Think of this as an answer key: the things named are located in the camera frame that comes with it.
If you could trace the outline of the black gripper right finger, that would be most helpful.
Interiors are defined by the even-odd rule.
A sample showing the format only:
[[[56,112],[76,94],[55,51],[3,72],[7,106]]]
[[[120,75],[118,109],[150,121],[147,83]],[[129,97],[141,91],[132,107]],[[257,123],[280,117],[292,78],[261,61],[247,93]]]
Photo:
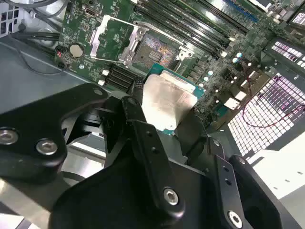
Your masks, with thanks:
[[[201,119],[189,111],[176,129],[185,164],[198,171],[182,175],[187,212],[202,229],[283,229],[285,209],[249,163],[225,156]]]

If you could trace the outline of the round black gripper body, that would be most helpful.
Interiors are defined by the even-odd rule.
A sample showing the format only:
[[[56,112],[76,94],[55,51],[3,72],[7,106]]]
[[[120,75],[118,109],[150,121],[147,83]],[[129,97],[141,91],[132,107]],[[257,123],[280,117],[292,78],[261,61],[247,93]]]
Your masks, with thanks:
[[[51,229],[208,229],[206,175],[170,162],[160,142],[126,147],[54,205]]]

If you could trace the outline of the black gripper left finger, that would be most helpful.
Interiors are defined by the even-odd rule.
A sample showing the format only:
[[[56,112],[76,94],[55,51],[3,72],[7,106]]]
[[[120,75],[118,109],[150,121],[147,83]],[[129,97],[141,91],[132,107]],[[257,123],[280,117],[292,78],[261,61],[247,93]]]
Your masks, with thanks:
[[[115,100],[114,110],[106,111],[107,99],[104,90],[85,83],[3,113],[0,128],[12,131],[13,137],[0,145],[1,175],[43,184],[53,180],[66,159],[68,141],[80,133],[74,124],[63,127],[63,121],[92,109],[100,111],[108,130],[107,147],[113,157],[109,166],[126,147],[140,149],[148,142],[161,143],[137,100],[123,97]]]

